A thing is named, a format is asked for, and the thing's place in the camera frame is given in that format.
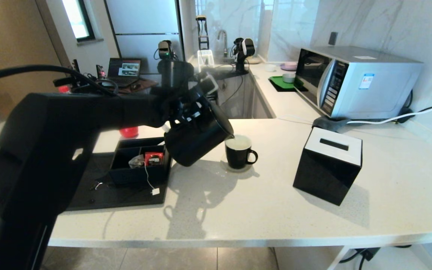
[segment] microwave control panel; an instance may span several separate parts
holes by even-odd
[[[349,64],[340,61],[334,63],[333,72],[331,73],[331,77],[329,77],[328,89],[326,89],[326,93],[324,94],[324,102],[321,108],[328,115],[331,115],[333,112],[334,104],[336,103],[336,99],[338,99],[338,94],[349,66]]]

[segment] microwave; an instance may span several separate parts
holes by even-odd
[[[302,48],[294,88],[333,119],[398,116],[423,63],[355,46]]]

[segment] laptop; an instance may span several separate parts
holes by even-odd
[[[118,84],[118,87],[128,87],[139,80],[140,68],[141,59],[110,58],[108,79]]]

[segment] window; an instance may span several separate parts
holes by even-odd
[[[64,9],[78,42],[95,39],[84,0],[63,0]]]

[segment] cup rim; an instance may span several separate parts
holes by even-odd
[[[228,141],[228,140],[234,140],[234,139],[233,139],[233,138],[230,138],[230,139],[226,139],[226,140],[224,140],[224,145],[225,145],[226,147],[228,147],[229,149],[235,150],[235,151],[242,151],[242,150],[247,150],[247,149],[250,149],[250,148],[251,148],[251,146],[252,146],[252,141],[251,141],[251,139],[250,139],[249,137],[247,137],[247,136],[245,136],[245,135],[241,135],[241,134],[235,134],[234,136],[235,136],[235,137],[236,137],[236,136],[239,136],[239,137],[243,137],[243,138],[245,138],[245,140],[247,140],[247,142],[249,143],[249,146],[244,147],[244,148],[231,147],[231,146],[228,145],[227,141]]]

